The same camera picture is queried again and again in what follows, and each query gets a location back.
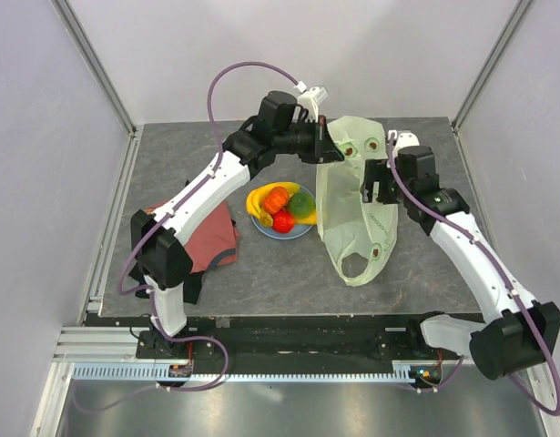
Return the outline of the green lime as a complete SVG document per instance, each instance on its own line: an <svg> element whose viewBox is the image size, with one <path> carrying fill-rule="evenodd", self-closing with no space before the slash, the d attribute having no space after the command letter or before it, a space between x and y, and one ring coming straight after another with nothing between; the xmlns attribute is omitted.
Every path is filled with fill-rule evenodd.
<svg viewBox="0 0 560 437"><path fill-rule="evenodd" d="M299 191L291 196L287 210L294 218L305 219L315 211L314 197L307 191Z"/></svg>

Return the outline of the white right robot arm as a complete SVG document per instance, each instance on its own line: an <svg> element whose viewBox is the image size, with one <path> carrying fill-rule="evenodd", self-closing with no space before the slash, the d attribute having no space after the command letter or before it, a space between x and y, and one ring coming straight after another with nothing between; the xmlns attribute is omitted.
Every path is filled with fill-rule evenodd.
<svg viewBox="0 0 560 437"><path fill-rule="evenodd" d="M539 303L497 258L460 193L441 188L429 147L405 147L392 163L367 160L360 192L365 203L404 206L457 268L482 313L480 322L425 314L405 335L413 357L451 351L472 359L489 380L546 361L560 331L560 309Z"/></svg>

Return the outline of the yellow banana bunch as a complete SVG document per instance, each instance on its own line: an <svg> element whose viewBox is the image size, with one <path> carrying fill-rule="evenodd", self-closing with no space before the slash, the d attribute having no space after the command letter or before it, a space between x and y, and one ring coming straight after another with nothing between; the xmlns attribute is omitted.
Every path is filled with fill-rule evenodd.
<svg viewBox="0 0 560 437"><path fill-rule="evenodd" d="M303 186L294 182L273 182L253 189L246 199L245 207L247 212L255 218L260 225L266 228L270 228L272 226L272 216L269 212L263 209L262 202L274 188L279 187L285 188L290 195L304 191Z"/></svg>

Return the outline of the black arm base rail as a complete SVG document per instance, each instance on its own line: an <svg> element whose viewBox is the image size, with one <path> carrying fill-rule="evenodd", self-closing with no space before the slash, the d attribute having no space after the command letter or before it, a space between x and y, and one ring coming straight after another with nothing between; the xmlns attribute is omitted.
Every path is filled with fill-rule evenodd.
<svg viewBox="0 0 560 437"><path fill-rule="evenodd" d="M457 355L425 344L423 317L412 314L326 316L191 317L180 338L204 336L189 345L164 339L156 328L139 333L139 359L205 358L224 344L231 357L328 353L383 361L442 361Z"/></svg>

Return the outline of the green avocado print plastic bag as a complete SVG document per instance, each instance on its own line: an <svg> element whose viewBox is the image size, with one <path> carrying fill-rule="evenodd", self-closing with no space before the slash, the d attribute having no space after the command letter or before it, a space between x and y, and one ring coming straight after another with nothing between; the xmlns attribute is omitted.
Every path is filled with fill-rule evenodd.
<svg viewBox="0 0 560 437"><path fill-rule="evenodd" d="M340 278L360 287L382 272L397 242L398 207L376 197L364 203L361 195L365 165L387 158L385 131L354 116L331 121L328 130L344 160L316 167L317 231Z"/></svg>

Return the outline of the orange tangerine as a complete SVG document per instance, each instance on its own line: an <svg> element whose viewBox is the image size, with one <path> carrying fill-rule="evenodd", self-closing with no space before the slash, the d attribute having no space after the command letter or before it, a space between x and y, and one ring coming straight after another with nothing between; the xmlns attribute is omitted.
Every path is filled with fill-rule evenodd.
<svg viewBox="0 0 560 437"><path fill-rule="evenodd" d="M274 187L263 199L262 208L271 215L283 209L290 200L289 191L282 186Z"/></svg>

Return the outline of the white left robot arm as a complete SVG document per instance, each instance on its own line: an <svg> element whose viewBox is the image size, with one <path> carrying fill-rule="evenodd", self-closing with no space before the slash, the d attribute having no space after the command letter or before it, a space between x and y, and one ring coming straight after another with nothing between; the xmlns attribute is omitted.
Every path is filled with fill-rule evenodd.
<svg viewBox="0 0 560 437"><path fill-rule="evenodd" d="M131 243L151 297L153 321L161 330L157 348L177 358L188 347L183 283L192 261L185 246L199 224L230 194L272 165L276 156L296 155L308 164L342 162L320 112L328 92L315 86L298 97L269 92L259 112L229 135L222 150L173 199L131 219Z"/></svg>

